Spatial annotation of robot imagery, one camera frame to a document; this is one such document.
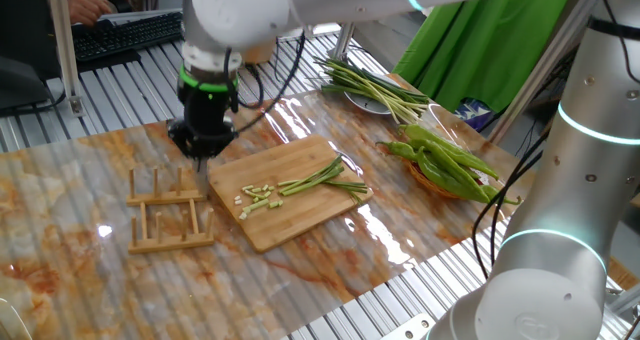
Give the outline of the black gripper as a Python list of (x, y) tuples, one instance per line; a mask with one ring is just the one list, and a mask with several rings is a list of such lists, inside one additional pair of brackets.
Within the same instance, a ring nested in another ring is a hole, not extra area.
[[(184, 105), (184, 119), (190, 125), (221, 125), (225, 113), (231, 105), (228, 91), (208, 91), (193, 87), (182, 89), (182, 103)], [(180, 152), (190, 159), (217, 157), (227, 146), (238, 137), (232, 122), (222, 124), (222, 132), (216, 135), (206, 135), (203, 142), (203, 152), (195, 135), (187, 128), (181, 119), (167, 121), (167, 135)]]

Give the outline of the person's bare hand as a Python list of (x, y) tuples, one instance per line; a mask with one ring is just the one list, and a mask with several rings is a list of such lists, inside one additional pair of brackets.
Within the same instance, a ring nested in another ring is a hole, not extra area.
[(112, 13), (107, 0), (67, 0), (67, 4), (72, 24), (92, 27), (103, 15)]

